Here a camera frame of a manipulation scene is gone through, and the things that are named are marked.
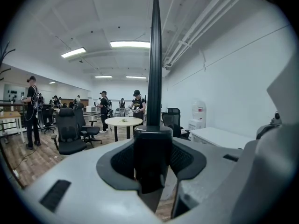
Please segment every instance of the round table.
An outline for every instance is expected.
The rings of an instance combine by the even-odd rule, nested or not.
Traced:
[[[105,120],[105,123],[108,125],[114,126],[114,136],[115,136],[115,142],[118,141],[117,138],[117,127],[127,127],[127,139],[130,138],[130,127],[139,125],[142,123],[142,119],[134,118],[134,117],[114,117],[114,118],[108,118]]]

